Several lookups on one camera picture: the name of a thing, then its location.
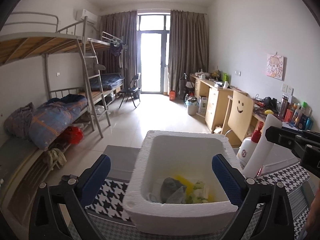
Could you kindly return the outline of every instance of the houndstooth pattern cloth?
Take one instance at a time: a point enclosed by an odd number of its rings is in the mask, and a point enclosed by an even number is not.
[[[298,238],[303,226],[305,225],[309,209],[307,201],[301,190],[301,185],[309,179],[308,172],[294,164],[285,169],[263,175],[256,178],[258,183],[274,185],[276,182],[283,182],[292,208],[292,216],[295,228],[295,239]],[[119,181],[113,178],[106,178],[101,186],[92,205],[87,206],[86,210],[90,219],[95,223],[100,232],[106,239],[112,240],[214,240],[218,239],[223,230],[215,234],[202,236],[160,236],[151,235],[138,231],[131,222],[128,214],[122,208],[129,181]],[[249,239],[261,214],[262,204],[258,204],[257,210],[242,237],[242,240]],[[80,240],[73,223],[69,225],[71,235],[75,240]]]

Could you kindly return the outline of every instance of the bed ladder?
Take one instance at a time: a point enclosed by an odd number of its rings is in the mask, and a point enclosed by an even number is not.
[[[89,41],[89,45],[90,45],[91,52],[92,52],[93,56],[86,55],[86,42],[83,42],[83,46],[81,49],[79,41],[77,40],[77,47],[79,49],[79,53],[80,53],[82,65],[83,65],[83,73],[84,73],[84,79],[85,79],[84,80],[85,81],[85,93],[86,93],[86,96],[89,99],[90,105],[91,105],[91,109],[90,109],[90,107],[88,107],[88,112],[90,114],[92,130],[94,131],[94,123],[93,122],[95,121],[95,123],[97,124],[98,130],[99,130],[100,136],[101,136],[101,138],[103,138],[103,133],[101,131],[101,127],[100,127],[100,123],[99,123],[99,119],[101,118],[101,116],[103,116],[103,114],[106,114],[106,117],[108,120],[108,125],[111,126],[110,118],[109,118],[109,114],[108,114],[108,109],[107,109],[107,104],[106,104],[106,100],[105,100],[104,94],[103,94],[101,74],[100,74],[100,69],[102,69],[102,67],[104,68],[104,66],[100,65],[98,62],[98,57],[97,57],[97,54],[94,50],[94,46],[92,44],[92,41]],[[96,70],[96,73],[98,73],[98,74],[94,73],[93,76],[89,76],[86,59],[93,59],[94,60],[93,69]],[[95,111],[94,101],[93,101],[92,93],[91,93],[90,79],[92,79],[92,78],[98,78],[99,88],[100,88],[99,96],[101,96],[101,100],[102,100],[103,107],[104,107],[104,111],[99,116],[97,115],[97,113]]]

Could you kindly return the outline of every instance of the bed rail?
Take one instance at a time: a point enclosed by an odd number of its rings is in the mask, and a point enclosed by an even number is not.
[[[61,93],[61,97],[63,98],[65,96],[71,94],[70,91],[71,92],[76,91],[76,95],[78,95],[80,90],[84,90],[84,87],[74,87],[74,88],[64,88],[64,89],[52,90],[52,91],[49,91],[49,97],[52,98],[52,94],[54,93],[57,98],[60,96],[60,93]]]
[[[107,40],[109,43],[123,43],[123,40],[106,32],[102,32],[101,40],[104,41],[103,39]]]
[[[81,20],[81,21],[78,21],[78,22],[76,22],[76,23],[70,24],[70,25],[68,25],[68,26],[66,26],[66,27],[58,30],[57,33],[61,33],[62,31],[65,30],[65,31],[66,31],[66,34],[68,34],[68,29],[74,26],[74,27],[75,27],[74,35],[76,35],[76,27],[77,27],[77,25],[80,24],[80,23],[84,23],[84,22],[85,22],[85,20]]]
[[[41,12],[12,12],[11,14],[37,14],[37,15],[45,15],[45,16],[50,16],[50,17],[56,18],[56,19],[57,19],[57,23],[21,21],[21,22],[6,23],[6,24],[4,24],[4,26],[14,25],[14,24],[24,24],[24,23],[47,24],[47,25],[53,25],[53,26],[55,26],[55,27],[56,27],[56,32],[58,32],[59,18],[58,18],[58,16],[56,16],[56,15],[54,15],[54,14],[41,13]]]

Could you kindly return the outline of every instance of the red plastic bag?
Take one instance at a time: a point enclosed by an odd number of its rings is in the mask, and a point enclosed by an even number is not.
[[[60,134],[59,139],[71,143],[78,144],[83,138],[83,133],[79,127],[69,126]]]

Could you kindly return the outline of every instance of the cartoon girl picture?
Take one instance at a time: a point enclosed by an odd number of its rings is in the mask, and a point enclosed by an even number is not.
[[[282,80],[283,56],[268,54],[267,76]]]

